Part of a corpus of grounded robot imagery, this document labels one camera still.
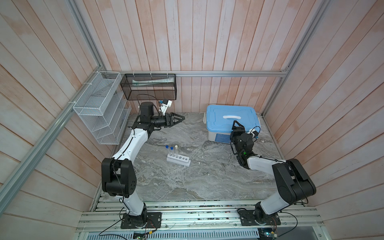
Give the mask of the blue plastic bin lid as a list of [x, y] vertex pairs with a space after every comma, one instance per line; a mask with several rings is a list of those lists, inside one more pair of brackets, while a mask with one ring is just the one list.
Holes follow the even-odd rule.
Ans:
[[207, 129], [215, 133], [231, 133], [237, 121], [250, 131], [261, 127], [256, 111], [251, 107], [209, 105], [206, 111]]

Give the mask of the white plastic storage bin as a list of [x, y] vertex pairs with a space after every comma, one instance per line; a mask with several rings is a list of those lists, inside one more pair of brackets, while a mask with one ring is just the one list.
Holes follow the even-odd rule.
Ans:
[[261, 127], [259, 117], [256, 113], [247, 111], [237, 112], [206, 112], [206, 124], [208, 130], [208, 140], [218, 143], [230, 143], [230, 134], [234, 121], [242, 124], [246, 132], [256, 126]]

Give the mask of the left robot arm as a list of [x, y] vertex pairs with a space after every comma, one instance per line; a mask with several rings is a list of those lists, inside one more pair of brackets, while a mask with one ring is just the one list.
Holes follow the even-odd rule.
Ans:
[[126, 210], [122, 220], [136, 228], [147, 224], [147, 206], [136, 192], [137, 177], [134, 161], [152, 132], [170, 128], [181, 123], [185, 117], [167, 113], [172, 101], [160, 101], [158, 115], [154, 114], [154, 103], [143, 102], [133, 123], [131, 133], [123, 146], [111, 158], [102, 161], [102, 190], [115, 197]]

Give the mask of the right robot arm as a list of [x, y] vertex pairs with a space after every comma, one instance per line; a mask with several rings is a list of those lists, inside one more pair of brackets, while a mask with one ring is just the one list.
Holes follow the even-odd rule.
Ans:
[[259, 225], [269, 223], [277, 212], [316, 194], [317, 189], [308, 173], [297, 159], [277, 160], [253, 152], [254, 129], [234, 121], [230, 134], [231, 149], [240, 166], [274, 176], [277, 191], [255, 205], [253, 216]]

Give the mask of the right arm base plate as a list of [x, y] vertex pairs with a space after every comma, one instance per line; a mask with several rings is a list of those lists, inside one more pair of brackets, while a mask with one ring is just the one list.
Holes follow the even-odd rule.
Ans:
[[265, 215], [262, 211], [247, 210], [244, 208], [237, 209], [242, 226], [279, 226], [281, 225], [280, 217], [277, 213], [273, 215]]

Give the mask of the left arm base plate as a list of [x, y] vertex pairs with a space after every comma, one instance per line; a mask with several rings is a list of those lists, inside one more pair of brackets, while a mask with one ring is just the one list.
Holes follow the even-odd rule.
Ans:
[[159, 229], [162, 222], [161, 212], [149, 212], [146, 216], [143, 214], [140, 216], [131, 216], [124, 213], [122, 217], [121, 229], [142, 229], [153, 228]]

